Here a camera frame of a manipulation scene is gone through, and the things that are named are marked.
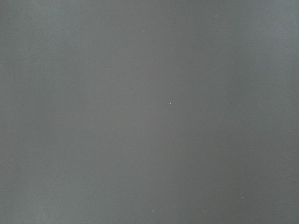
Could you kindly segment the grey laptop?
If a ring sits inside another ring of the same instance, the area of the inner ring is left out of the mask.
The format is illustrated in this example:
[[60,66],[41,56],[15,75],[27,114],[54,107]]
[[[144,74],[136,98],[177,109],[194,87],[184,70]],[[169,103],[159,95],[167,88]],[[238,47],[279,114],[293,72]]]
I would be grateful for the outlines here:
[[296,0],[3,0],[3,224],[296,224]]

